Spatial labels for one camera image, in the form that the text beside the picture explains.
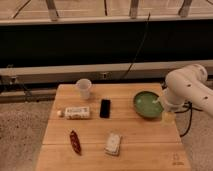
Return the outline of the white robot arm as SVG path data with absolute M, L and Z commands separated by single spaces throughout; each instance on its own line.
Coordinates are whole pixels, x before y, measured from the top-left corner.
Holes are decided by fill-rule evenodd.
M 162 122 L 173 123 L 175 112 L 189 101 L 213 117 L 213 90 L 205 83 L 208 73 L 204 66 L 192 64 L 169 72 L 167 87 L 158 101 L 163 107 Z

